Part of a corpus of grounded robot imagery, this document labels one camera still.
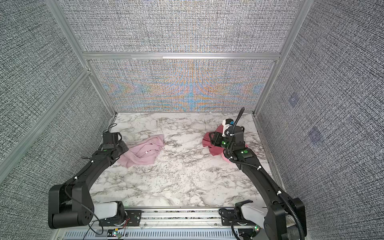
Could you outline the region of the pale pink cloth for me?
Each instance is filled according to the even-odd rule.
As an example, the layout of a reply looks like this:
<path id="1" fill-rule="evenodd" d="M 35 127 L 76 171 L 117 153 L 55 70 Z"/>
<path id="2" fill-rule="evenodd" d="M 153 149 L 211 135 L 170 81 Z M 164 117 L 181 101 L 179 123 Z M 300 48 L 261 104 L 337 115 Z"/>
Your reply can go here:
<path id="1" fill-rule="evenodd" d="M 151 136 L 137 145 L 129 147 L 117 160 L 125 168 L 152 165 L 165 146 L 164 135 Z"/>

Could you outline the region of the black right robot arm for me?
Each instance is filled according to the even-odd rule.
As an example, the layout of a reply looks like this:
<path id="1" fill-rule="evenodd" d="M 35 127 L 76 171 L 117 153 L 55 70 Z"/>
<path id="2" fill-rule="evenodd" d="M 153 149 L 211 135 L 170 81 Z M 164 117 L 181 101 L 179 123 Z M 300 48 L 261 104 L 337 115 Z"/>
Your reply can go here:
<path id="1" fill-rule="evenodd" d="M 287 216 L 291 216 L 295 223 L 291 230 L 296 231 L 296 239 L 304 240 L 307 236 L 304 203 L 291 198 L 262 167 L 257 155 L 246 147 L 244 128 L 231 126 L 224 134 L 209 133 L 209 138 L 212 145 L 224 148 L 225 157 L 251 180 L 266 204 L 265 214 L 252 213 L 250 203 L 242 205 L 241 221 L 263 227 L 270 240 L 293 240 L 294 235 L 287 227 Z"/>

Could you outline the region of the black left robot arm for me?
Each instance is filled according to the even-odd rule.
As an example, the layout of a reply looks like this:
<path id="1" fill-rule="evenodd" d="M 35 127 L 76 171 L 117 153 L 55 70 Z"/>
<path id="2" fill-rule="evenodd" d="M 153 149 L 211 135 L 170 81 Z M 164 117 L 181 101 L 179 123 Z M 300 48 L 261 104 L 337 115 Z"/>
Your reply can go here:
<path id="1" fill-rule="evenodd" d="M 48 225 L 51 229 L 85 226 L 100 220 L 90 195 L 98 177 L 128 151 L 119 132 L 103 133 L 103 142 L 88 163 L 72 178 L 49 190 Z"/>

